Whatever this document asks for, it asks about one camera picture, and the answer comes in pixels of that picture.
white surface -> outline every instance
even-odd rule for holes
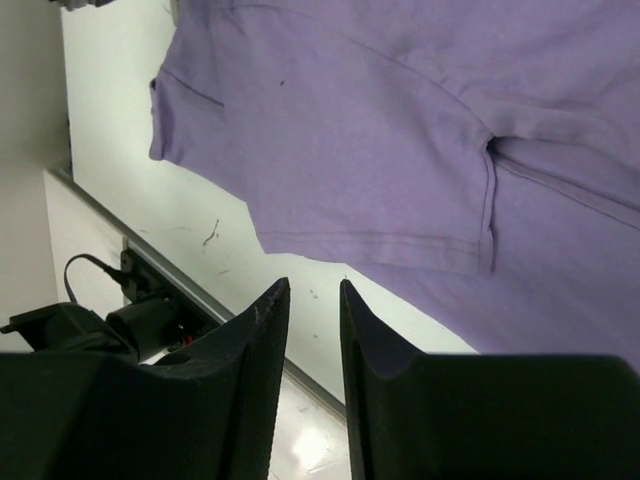
[[[46,7],[0,7],[0,325],[56,301],[42,175],[68,156],[68,136],[60,21]],[[1,346],[27,348],[13,335]]]
[[[242,202],[190,172],[148,160],[148,83],[174,31],[169,11],[169,0],[133,0],[64,14],[80,186],[233,312],[288,276],[287,357],[340,399],[338,285],[345,277],[377,314],[423,350],[471,352],[459,337],[347,266],[264,255]],[[206,242],[216,225],[216,235]]]

stitching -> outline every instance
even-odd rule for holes
[[[421,242],[425,242],[425,241],[433,241],[433,242],[455,242],[455,243],[459,243],[459,244],[463,244],[463,245],[470,245],[470,246],[476,246],[478,245],[478,242],[469,242],[466,240],[458,240],[457,238],[452,238],[452,237],[438,237],[438,236],[422,236],[422,235],[413,235],[410,233],[385,233],[385,232],[349,232],[349,233],[344,233],[344,232],[279,232],[279,231],[269,231],[269,232],[261,232],[261,234],[263,235],[304,235],[304,236],[310,236],[310,235],[334,235],[334,236],[339,236],[339,235],[348,235],[348,236],[355,236],[355,235],[377,235],[377,236],[388,236],[388,237],[400,237],[400,238],[404,238],[404,242],[405,243],[410,243],[411,240],[413,239],[413,242],[418,244]]]
[[[178,82],[180,85],[182,85],[184,88],[186,88],[187,90],[189,90],[191,93],[194,93],[206,100],[209,100],[212,103],[215,103],[216,105],[218,105],[219,107],[224,108],[224,103],[222,103],[219,100],[216,100],[215,98],[211,98],[207,95],[205,95],[204,93],[201,93],[199,91],[197,91],[195,88],[193,88],[191,85],[189,85],[188,83],[186,83],[184,80],[180,79],[175,73],[169,71],[166,69],[166,67],[163,65],[160,67],[160,72],[166,74],[167,76],[173,78],[176,82]]]
[[[274,235],[274,234],[264,234],[261,232],[258,232],[258,236],[259,237],[264,237],[264,236],[268,236],[268,235]],[[283,240],[285,242],[292,242],[292,243],[314,243],[314,244],[331,244],[331,245],[339,245],[339,244],[348,244],[348,245],[408,245],[411,247],[418,247],[421,249],[429,249],[429,250],[447,250],[447,251],[452,251],[452,252],[457,252],[457,253],[461,253],[463,255],[469,255],[469,256],[478,256],[478,252],[470,252],[470,251],[466,251],[466,250],[460,250],[458,248],[454,248],[452,246],[447,246],[447,245],[419,245],[416,243],[410,243],[410,242],[403,242],[403,241],[393,241],[393,242],[383,242],[383,241],[379,241],[379,240],[314,240],[314,239],[304,239],[304,238],[293,238],[293,239],[286,239]]]
[[[565,192],[565,191],[561,190],[560,188],[558,188],[558,187],[556,187],[554,185],[549,185],[547,183],[544,183],[544,181],[542,181],[541,179],[535,177],[535,173],[537,173],[535,171],[531,172],[532,175],[527,175],[526,172],[518,171],[518,168],[521,168],[521,169],[525,169],[526,168],[526,167],[523,167],[521,165],[518,165],[517,168],[515,168],[513,165],[508,165],[505,162],[498,162],[497,166],[504,168],[505,170],[507,170],[512,175],[515,175],[516,177],[524,178],[525,180],[529,180],[529,181],[531,181],[533,183],[536,183],[536,184],[541,185],[541,186],[543,186],[545,188],[548,188],[549,190],[553,190],[554,192],[559,193],[563,197],[569,198],[570,200],[573,200],[576,203],[579,203],[580,205],[582,205],[583,207],[588,208],[589,210],[593,210],[595,212],[598,212],[598,213],[604,215],[605,217],[610,218],[611,220],[614,220],[614,221],[616,221],[616,222],[618,222],[618,223],[620,223],[622,225],[626,225],[627,227],[630,227],[630,228],[633,228],[634,230],[640,231],[640,227],[638,225],[634,225],[632,223],[626,222],[625,220],[622,220],[622,219],[612,215],[609,212],[603,211],[602,209],[598,208],[595,205],[591,205],[591,204],[589,204],[589,203],[587,203],[585,201],[582,201],[582,200],[580,200],[578,198],[575,198],[570,193]]]

white wall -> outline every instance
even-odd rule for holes
[[[57,301],[43,170],[68,158],[59,16],[44,0],[0,6],[0,324]]]

t-shirt seam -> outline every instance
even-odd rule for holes
[[[385,236],[393,236],[393,237],[401,237],[404,238],[405,242],[410,243],[412,241],[412,239],[415,243],[422,243],[425,241],[432,241],[432,242],[457,242],[457,243],[461,243],[464,245],[471,245],[471,246],[476,246],[479,243],[478,242],[469,242],[467,240],[459,240],[457,238],[453,238],[453,237],[439,237],[439,236],[421,236],[421,235],[413,235],[413,234],[409,234],[409,233],[390,233],[390,232],[319,232],[319,231],[313,231],[313,232],[281,232],[281,231],[268,231],[268,232],[260,232],[260,234],[262,235],[292,235],[292,236],[302,236],[302,235],[357,235],[357,236],[375,236],[375,235],[385,235]]]
[[[512,175],[514,175],[516,177],[523,178],[525,180],[529,180],[530,182],[533,182],[533,183],[535,183],[537,185],[540,185],[540,186],[542,186],[544,188],[552,190],[552,191],[562,195],[565,198],[568,198],[568,199],[570,199],[570,200],[572,200],[572,201],[574,201],[576,203],[579,203],[580,205],[582,205],[583,207],[588,208],[589,210],[592,210],[594,212],[598,212],[601,215],[604,215],[605,217],[610,218],[611,220],[614,220],[617,223],[620,223],[622,225],[626,225],[627,227],[630,227],[630,228],[632,228],[634,230],[640,231],[640,228],[637,225],[634,225],[634,224],[629,223],[629,222],[627,222],[625,220],[622,220],[622,219],[616,217],[615,215],[604,211],[601,208],[598,208],[598,207],[596,207],[594,205],[591,205],[591,204],[589,204],[587,202],[584,202],[584,201],[576,198],[575,196],[571,195],[570,193],[564,192],[560,188],[557,188],[557,187],[555,187],[553,185],[549,185],[549,184],[545,183],[544,181],[542,181],[542,180],[540,180],[538,178],[535,178],[534,176],[527,175],[524,172],[519,172],[516,169],[511,168],[510,165],[508,165],[508,164],[506,164],[504,162],[498,162],[496,165],[498,167],[504,168],[506,171],[508,171],[509,173],[511,173]],[[546,175],[546,174],[543,174],[542,172],[538,172],[537,170],[533,170],[533,172],[534,173],[538,173],[538,174],[542,174],[542,175]]]
[[[262,238],[265,239],[266,237],[278,237],[278,236],[288,236],[289,234],[286,232],[283,233],[264,233],[264,232],[258,232],[258,235]],[[309,235],[312,236],[313,234],[304,234],[304,233],[299,233],[299,235],[304,236],[304,235]],[[417,247],[417,248],[424,248],[424,249],[430,249],[430,250],[444,250],[444,251],[452,251],[452,252],[456,252],[456,253],[461,253],[464,255],[469,255],[469,256],[479,256],[479,250],[482,248],[482,244],[481,243],[471,243],[470,246],[474,247],[473,251],[469,251],[469,250],[462,250],[460,248],[456,248],[454,245],[446,245],[446,244],[440,244],[440,245],[436,245],[436,244],[429,244],[428,241],[425,241],[423,243],[420,242],[409,242],[409,241],[403,241],[403,240],[394,240],[394,241],[385,241],[385,240],[363,240],[363,239],[322,239],[322,240],[318,240],[316,238],[287,238],[286,239],[287,243],[314,243],[314,244],[329,244],[329,245],[340,245],[340,244],[345,244],[345,245],[355,245],[355,244],[359,244],[359,245],[406,245],[406,246],[411,246],[411,247]]]
[[[196,90],[194,87],[189,85],[186,81],[182,80],[179,77],[179,75],[177,75],[176,73],[174,73],[171,70],[169,70],[165,65],[162,65],[160,67],[160,72],[168,75],[171,78],[173,78],[176,82],[178,82],[180,84],[181,87],[185,88],[186,90],[188,90],[189,92],[193,93],[194,95],[198,95],[199,97],[202,97],[203,99],[208,100],[211,103],[214,103],[217,106],[224,108],[224,103],[222,103],[220,100],[216,100],[215,98],[209,97],[208,95]]]

t-shirt sleeve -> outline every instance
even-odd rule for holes
[[[150,157],[167,160],[245,198],[240,156],[231,144],[212,45],[213,2],[190,0],[151,82]]]
[[[491,269],[492,135],[465,105],[307,16],[214,15],[225,116],[267,252]]]

